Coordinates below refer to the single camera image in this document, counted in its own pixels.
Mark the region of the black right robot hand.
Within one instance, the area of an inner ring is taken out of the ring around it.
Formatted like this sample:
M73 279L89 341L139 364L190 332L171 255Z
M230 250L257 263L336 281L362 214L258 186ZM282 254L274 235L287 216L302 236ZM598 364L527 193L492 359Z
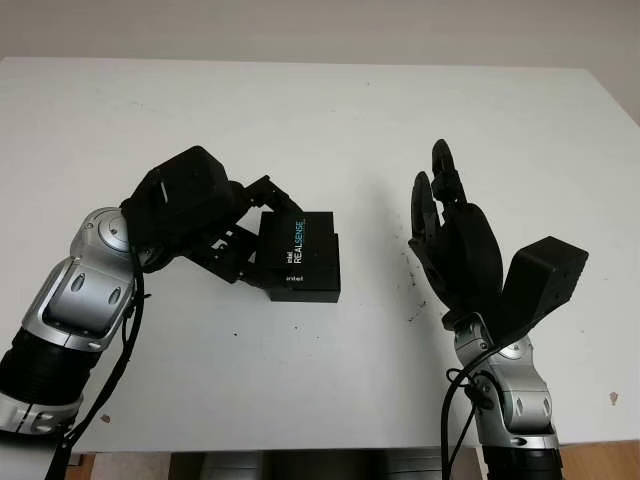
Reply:
M471 315L483 314L498 301L503 263L491 226L467 200L449 145L432 148L432 172L419 172L411 194L409 246L427 280L448 308L443 327L456 330Z

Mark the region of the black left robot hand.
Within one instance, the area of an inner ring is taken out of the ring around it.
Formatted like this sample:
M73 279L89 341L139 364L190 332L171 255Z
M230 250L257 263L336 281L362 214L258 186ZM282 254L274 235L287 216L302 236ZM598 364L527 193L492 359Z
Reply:
M265 286L267 275L251 263L258 235L238 222L252 208L300 213L300 206L267 175L248 186L207 180L202 187L173 196L168 192L171 185L169 178L146 176L121 204L142 271L155 273L184 257L230 284L241 280Z

